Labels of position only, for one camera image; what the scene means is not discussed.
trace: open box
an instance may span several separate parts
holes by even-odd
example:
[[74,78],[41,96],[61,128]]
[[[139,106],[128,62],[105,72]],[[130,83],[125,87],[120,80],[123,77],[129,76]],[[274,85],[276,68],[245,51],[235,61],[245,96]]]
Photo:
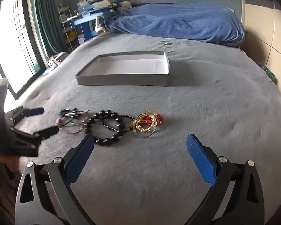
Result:
[[76,79],[85,86],[167,86],[169,70],[165,52],[120,52],[95,57]]

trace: black door frame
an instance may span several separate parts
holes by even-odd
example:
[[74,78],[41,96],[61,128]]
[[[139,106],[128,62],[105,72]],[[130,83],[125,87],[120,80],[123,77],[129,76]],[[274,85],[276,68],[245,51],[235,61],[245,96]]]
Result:
[[[41,54],[38,50],[37,47],[37,43],[32,31],[32,26],[31,26],[31,21],[30,21],[30,17],[29,17],[29,11],[28,11],[28,0],[22,0],[22,5],[23,5],[23,13],[24,13],[24,20],[25,20],[25,25],[26,25],[26,29],[27,29],[27,34],[32,46],[32,50],[35,54],[35,57],[37,59],[37,62],[40,66],[40,70],[33,75],[24,85],[23,87],[16,93],[14,92],[13,88],[11,87],[11,85],[8,85],[8,89],[10,90],[11,94],[13,95],[13,97],[17,100],[19,99],[19,97],[24,93],[25,90],[27,90],[27,88],[39,77],[42,75],[42,73],[46,70],[46,66],[43,62],[43,59],[41,57]],[[6,78],[5,73],[2,69],[2,66],[0,64],[0,74],[3,78]]]

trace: gray bedsheet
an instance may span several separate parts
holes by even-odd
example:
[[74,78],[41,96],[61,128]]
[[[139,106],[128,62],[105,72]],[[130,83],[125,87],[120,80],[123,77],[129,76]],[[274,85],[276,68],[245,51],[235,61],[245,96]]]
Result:
[[[167,52],[168,87],[77,84],[75,74],[96,55],[141,50]],[[254,160],[263,187],[265,220],[281,204],[281,95],[238,48],[103,34],[71,53],[24,106],[45,108],[43,115],[21,123],[21,129],[31,132],[53,125],[60,109],[69,107],[132,115],[153,110],[164,116],[150,138],[130,132],[111,147],[95,146],[71,187],[96,224],[184,224],[209,189],[186,150],[191,133],[232,162]],[[95,131],[111,135],[99,126]],[[83,137],[60,131],[43,142],[38,158],[22,158],[22,167],[28,160],[41,164],[63,156]]]

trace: curtain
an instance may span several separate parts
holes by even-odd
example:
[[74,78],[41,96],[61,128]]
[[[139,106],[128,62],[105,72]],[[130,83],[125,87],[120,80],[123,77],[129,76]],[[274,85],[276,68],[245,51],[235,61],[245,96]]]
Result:
[[55,0],[34,0],[39,33],[47,56],[66,52]]

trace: silver bolt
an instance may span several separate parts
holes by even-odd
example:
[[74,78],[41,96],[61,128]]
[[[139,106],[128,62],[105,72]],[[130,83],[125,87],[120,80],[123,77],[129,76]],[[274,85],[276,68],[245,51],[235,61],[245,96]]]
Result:
[[249,164],[249,166],[254,166],[255,165],[255,163],[253,161],[251,161],[251,160],[248,161],[248,164]]
[[53,162],[57,164],[60,163],[61,160],[62,160],[61,157],[56,157]]
[[33,162],[30,161],[30,162],[28,162],[28,163],[26,164],[26,167],[32,167],[32,165],[33,165]]
[[227,162],[227,158],[226,157],[219,157],[219,160],[220,160],[220,162],[223,162],[223,163]]

